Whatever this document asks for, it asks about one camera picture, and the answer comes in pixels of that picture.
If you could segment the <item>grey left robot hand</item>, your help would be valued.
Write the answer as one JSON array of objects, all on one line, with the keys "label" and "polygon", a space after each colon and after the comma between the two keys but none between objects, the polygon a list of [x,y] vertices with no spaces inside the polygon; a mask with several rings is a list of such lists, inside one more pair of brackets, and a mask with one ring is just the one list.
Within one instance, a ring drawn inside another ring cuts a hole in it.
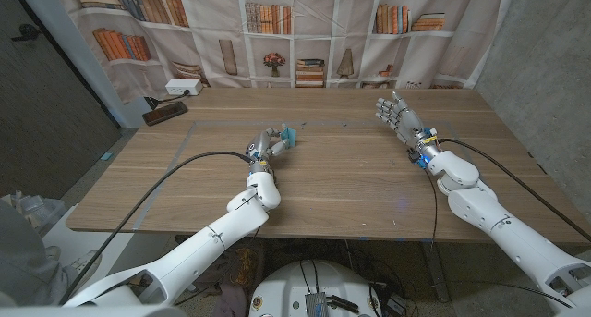
[{"label": "grey left robot hand", "polygon": [[272,156],[278,156],[289,149],[292,142],[289,138],[288,128],[279,130],[267,128],[254,137],[246,149],[246,155],[252,160],[250,172],[266,172],[273,175],[269,160]]}]

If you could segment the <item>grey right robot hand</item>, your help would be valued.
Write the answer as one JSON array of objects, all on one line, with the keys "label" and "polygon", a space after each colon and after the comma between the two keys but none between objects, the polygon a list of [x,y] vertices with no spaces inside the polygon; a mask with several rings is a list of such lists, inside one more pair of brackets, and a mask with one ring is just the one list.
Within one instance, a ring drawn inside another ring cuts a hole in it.
[{"label": "grey right robot hand", "polygon": [[426,168],[438,154],[437,130],[426,128],[416,112],[395,91],[392,100],[379,98],[376,117],[388,125],[398,139],[407,147],[411,163]]}]

